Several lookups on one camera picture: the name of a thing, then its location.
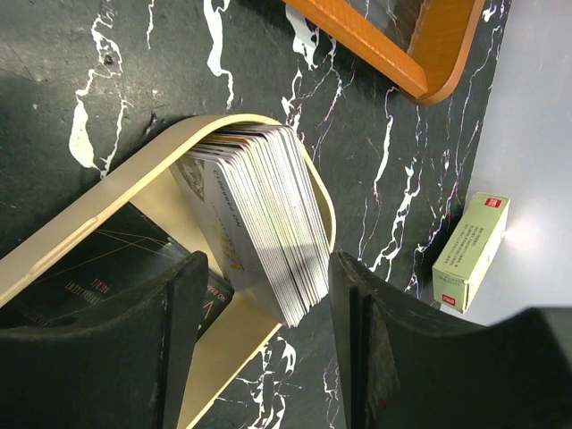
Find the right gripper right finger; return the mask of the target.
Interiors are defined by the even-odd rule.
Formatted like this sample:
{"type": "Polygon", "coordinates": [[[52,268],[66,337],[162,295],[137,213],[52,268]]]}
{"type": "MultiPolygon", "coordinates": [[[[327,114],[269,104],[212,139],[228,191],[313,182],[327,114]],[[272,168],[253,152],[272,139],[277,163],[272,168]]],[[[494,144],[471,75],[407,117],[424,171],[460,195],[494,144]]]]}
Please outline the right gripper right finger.
{"type": "Polygon", "coordinates": [[[349,428],[568,428],[571,311],[491,326],[397,290],[345,252],[329,296],[349,428]]]}

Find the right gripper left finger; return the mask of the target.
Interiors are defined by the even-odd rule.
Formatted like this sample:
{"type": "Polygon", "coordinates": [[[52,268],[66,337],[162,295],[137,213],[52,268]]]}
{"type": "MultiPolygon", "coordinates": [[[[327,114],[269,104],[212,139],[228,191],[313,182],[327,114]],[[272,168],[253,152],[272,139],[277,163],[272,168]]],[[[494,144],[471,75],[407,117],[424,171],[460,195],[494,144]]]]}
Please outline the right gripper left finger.
{"type": "Polygon", "coordinates": [[[174,428],[202,319],[197,251],[46,326],[1,331],[4,428],[174,428]]]}

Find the black credit card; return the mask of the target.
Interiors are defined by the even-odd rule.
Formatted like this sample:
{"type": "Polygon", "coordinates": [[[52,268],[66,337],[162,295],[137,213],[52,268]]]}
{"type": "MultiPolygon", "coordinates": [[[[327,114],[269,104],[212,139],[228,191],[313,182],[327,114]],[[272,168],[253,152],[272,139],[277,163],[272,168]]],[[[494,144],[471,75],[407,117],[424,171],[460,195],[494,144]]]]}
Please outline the black credit card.
{"type": "Polygon", "coordinates": [[[190,252],[129,203],[1,307],[1,328],[52,328],[150,282],[190,252]]]}

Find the stack of cards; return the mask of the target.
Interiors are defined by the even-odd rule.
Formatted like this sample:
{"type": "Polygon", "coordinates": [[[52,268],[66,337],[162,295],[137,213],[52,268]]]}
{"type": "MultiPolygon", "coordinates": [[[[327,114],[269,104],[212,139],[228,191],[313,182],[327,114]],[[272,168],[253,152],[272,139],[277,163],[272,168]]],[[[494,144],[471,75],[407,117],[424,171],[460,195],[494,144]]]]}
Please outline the stack of cards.
{"type": "Polygon", "coordinates": [[[237,123],[172,165],[231,286],[296,327],[327,294],[329,241],[296,132],[237,123]]]}

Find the oval wooden tray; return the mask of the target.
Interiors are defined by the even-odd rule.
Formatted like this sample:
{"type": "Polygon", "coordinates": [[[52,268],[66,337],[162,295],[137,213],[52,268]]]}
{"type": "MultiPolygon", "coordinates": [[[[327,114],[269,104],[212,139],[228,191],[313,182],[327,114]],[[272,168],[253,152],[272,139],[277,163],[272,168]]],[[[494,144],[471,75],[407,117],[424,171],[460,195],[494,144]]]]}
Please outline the oval wooden tray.
{"type": "MultiPolygon", "coordinates": [[[[173,177],[171,167],[207,134],[234,123],[267,123],[257,114],[196,116],[159,134],[114,172],[35,231],[1,260],[1,300],[8,302],[131,203],[184,248],[212,255],[173,177]]],[[[246,298],[234,300],[196,340],[178,424],[191,428],[279,330],[246,298]]]]}

